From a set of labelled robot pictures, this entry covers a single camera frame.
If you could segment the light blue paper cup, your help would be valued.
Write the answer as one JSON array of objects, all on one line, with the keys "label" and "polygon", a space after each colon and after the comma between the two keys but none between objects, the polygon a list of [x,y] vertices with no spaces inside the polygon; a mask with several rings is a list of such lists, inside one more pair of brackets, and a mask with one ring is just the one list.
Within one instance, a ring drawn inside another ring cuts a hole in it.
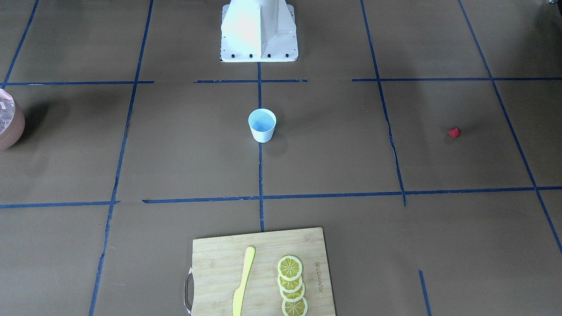
[{"label": "light blue paper cup", "polygon": [[265,108],[259,108],[251,112],[248,118],[249,128],[255,141],[265,143],[271,140],[277,118],[275,114]]}]

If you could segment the wooden cutting board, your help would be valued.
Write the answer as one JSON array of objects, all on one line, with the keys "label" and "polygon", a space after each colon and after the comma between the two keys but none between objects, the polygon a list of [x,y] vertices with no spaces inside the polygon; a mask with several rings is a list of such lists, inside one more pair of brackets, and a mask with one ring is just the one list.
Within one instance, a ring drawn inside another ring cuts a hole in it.
[{"label": "wooden cutting board", "polygon": [[192,265],[185,282],[194,282],[190,316],[232,316],[234,291],[241,281],[245,250],[256,250],[241,316],[283,316],[277,264],[293,255],[303,265],[306,316],[335,316],[330,269],[322,228],[283,230],[193,241]]}]

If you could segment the yellow plastic knife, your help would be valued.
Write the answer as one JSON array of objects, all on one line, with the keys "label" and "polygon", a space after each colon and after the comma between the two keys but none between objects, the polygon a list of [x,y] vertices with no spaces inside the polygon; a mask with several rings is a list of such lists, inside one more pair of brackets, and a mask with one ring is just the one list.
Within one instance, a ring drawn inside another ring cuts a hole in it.
[{"label": "yellow plastic knife", "polygon": [[249,274],[251,271],[251,267],[253,264],[253,260],[255,257],[255,253],[256,250],[253,246],[248,246],[245,249],[245,256],[244,256],[243,266],[241,269],[241,281],[238,288],[234,291],[233,294],[233,303],[232,303],[232,310],[231,310],[233,316],[241,315],[245,290],[246,290]]}]

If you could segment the red strawberry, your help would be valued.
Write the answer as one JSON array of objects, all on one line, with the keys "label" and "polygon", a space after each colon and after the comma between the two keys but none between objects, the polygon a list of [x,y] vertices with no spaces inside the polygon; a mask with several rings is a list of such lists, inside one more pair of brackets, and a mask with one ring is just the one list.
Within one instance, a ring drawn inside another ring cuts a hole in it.
[{"label": "red strawberry", "polygon": [[458,127],[451,128],[448,131],[448,135],[451,138],[459,138],[461,136],[461,129]]}]

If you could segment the pink bowl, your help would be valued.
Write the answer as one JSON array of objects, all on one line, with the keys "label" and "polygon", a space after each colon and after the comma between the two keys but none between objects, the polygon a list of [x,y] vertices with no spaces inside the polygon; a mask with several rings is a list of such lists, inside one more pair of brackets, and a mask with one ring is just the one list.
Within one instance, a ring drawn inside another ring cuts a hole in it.
[{"label": "pink bowl", "polygon": [[[5,90],[0,90],[0,100],[2,99],[10,99],[14,100],[14,98]],[[10,125],[6,130],[0,133],[0,150],[4,151],[14,145],[22,136],[24,128],[25,128],[25,116],[22,108],[18,105],[16,100],[14,100],[15,104],[15,115],[12,119]]]}]

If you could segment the white pedestal column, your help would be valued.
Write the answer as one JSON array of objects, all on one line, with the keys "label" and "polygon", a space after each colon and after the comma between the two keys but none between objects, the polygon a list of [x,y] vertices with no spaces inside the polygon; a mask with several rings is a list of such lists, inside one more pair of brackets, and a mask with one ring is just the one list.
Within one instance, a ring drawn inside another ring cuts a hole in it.
[{"label": "white pedestal column", "polygon": [[298,58],[291,4],[285,0],[231,0],[222,7],[221,62],[294,62]]}]

